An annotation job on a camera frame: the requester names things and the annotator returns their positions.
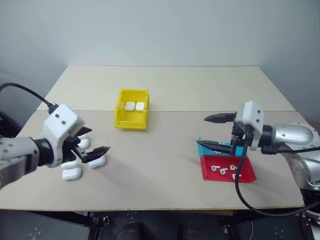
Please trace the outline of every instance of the red tray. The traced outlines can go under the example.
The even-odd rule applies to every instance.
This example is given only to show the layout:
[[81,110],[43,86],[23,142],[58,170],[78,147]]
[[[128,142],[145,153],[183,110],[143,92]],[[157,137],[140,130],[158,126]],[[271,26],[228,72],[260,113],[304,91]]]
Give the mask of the red tray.
[[[230,170],[230,165],[237,167],[240,159],[241,157],[239,156],[202,155],[201,168],[203,180],[234,182],[232,174],[235,174],[236,171]],[[220,166],[220,169],[228,168],[228,170],[225,175],[221,175],[219,168],[217,171],[212,171],[211,166]],[[244,160],[240,174],[242,177],[239,177],[239,183],[249,184],[257,179],[248,157]]]

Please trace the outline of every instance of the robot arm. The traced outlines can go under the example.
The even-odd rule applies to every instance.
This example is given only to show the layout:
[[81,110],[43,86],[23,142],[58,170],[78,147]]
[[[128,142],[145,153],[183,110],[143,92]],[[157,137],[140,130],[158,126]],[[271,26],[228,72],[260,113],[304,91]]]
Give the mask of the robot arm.
[[[254,101],[246,102],[236,113],[220,113],[204,120],[213,123],[233,122],[231,146],[220,145],[216,141],[197,141],[210,150],[235,155],[237,146],[249,146],[251,150],[261,148],[262,154],[282,154],[300,188],[305,205],[316,206],[306,214],[320,225],[320,137],[315,129],[299,122],[263,125],[263,111]],[[249,206],[241,194],[238,195],[246,206],[256,210]]]
[[85,122],[68,106],[54,105],[43,124],[39,139],[31,137],[0,138],[0,189],[39,166],[50,168],[76,159],[83,163],[100,158],[110,148],[98,147],[85,152],[78,146],[77,136],[91,131]]

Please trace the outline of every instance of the yellow plastic bin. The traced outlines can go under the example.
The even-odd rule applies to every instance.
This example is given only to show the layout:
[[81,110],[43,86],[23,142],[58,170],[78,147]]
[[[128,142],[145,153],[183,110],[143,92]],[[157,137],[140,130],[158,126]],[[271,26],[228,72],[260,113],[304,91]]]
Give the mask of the yellow plastic bin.
[[[143,112],[125,111],[126,102],[144,102]],[[121,89],[114,111],[114,127],[122,129],[146,129],[148,107],[149,90]]]

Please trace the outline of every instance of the blue box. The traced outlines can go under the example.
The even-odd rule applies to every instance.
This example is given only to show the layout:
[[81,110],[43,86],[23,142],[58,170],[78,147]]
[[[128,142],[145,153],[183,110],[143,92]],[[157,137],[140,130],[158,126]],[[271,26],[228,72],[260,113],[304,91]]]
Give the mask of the blue box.
[[[220,142],[220,144],[228,145],[231,146],[230,143],[228,142]],[[244,151],[244,148],[242,146],[237,146],[235,150],[235,156],[241,157],[242,153]],[[202,155],[219,155],[219,156],[231,156],[230,154],[223,153],[223,152],[218,152],[218,151],[212,151],[204,146],[201,146],[198,144],[198,152],[199,152],[199,157],[201,158]]]

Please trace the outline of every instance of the gray wall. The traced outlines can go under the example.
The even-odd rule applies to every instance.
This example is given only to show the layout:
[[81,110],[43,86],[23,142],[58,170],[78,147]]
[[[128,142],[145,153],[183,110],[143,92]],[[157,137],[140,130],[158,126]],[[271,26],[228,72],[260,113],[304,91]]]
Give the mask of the gray wall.
[[[0,82],[46,95],[69,64],[261,66],[319,121],[320,2],[0,0]],[[0,95],[20,126],[38,104],[19,89]]]

